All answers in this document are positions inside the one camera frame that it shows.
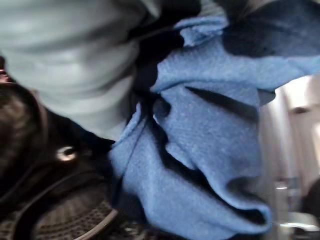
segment blue towel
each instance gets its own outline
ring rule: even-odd
[[[259,108],[320,71],[320,7],[280,0],[233,24],[184,19],[172,35],[183,46],[157,64],[151,87],[137,84],[136,111],[99,163],[112,174],[113,206],[190,240],[263,234],[272,216],[256,195]],[[139,79],[150,82],[147,72]]]

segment dark hair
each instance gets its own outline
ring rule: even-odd
[[[35,131],[32,118],[28,106],[14,91],[0,87],[0,176],[17,163]]]

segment gray sleeve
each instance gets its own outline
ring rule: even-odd
[[[1,0],[7,72],[51,111],[117,140],[130,116],[138,43],[128,31],[158,0]]]

